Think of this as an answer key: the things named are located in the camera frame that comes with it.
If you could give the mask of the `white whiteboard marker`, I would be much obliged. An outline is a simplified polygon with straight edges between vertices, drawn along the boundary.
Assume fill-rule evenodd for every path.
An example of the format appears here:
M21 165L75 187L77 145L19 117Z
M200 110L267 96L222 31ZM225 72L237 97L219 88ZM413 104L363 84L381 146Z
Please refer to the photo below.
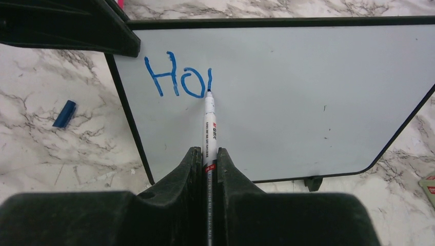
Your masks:
M215 102L211 90L205 97L205 114L203 117L202 171L204 180L205 205L205 245L214 245L214 192L216 186L217 133Z

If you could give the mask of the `blue marker cap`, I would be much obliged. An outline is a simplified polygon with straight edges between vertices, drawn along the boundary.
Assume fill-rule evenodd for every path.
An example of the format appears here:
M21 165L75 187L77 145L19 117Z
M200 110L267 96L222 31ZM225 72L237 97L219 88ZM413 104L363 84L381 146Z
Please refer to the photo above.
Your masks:
M76 103L74 101L67 100L52 126L56 128L66 128L70 120L72 119L75 111Z

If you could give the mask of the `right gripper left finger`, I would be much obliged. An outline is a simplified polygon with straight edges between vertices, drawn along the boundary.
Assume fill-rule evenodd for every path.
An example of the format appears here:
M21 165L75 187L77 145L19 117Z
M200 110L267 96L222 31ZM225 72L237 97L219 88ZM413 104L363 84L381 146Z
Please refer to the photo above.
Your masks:
M147 190L21 193L1 205L1 245L201 245L201 150Z

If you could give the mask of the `black framed whiteboard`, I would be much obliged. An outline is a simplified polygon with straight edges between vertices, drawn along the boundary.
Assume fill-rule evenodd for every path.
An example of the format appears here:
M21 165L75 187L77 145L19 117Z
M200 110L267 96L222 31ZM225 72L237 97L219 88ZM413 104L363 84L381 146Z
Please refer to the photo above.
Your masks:
M434 91L434 17L134 21L137 57L107 55L151 183L217 142L254 182L370 169Z

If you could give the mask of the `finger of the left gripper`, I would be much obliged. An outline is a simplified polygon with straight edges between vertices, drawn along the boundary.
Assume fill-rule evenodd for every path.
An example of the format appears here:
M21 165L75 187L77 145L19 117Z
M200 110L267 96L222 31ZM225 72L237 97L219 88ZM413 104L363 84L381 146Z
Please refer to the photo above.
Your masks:
M137 57L129 20L118 1L1 1L1 43Z

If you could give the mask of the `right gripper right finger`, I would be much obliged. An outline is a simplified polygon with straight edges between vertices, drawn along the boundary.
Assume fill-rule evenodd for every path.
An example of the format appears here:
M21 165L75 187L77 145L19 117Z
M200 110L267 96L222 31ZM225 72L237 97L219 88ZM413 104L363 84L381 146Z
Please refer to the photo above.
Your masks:
M266 193L238 170L228 151L217 156L217 245L379 245L363 204L344 193Z

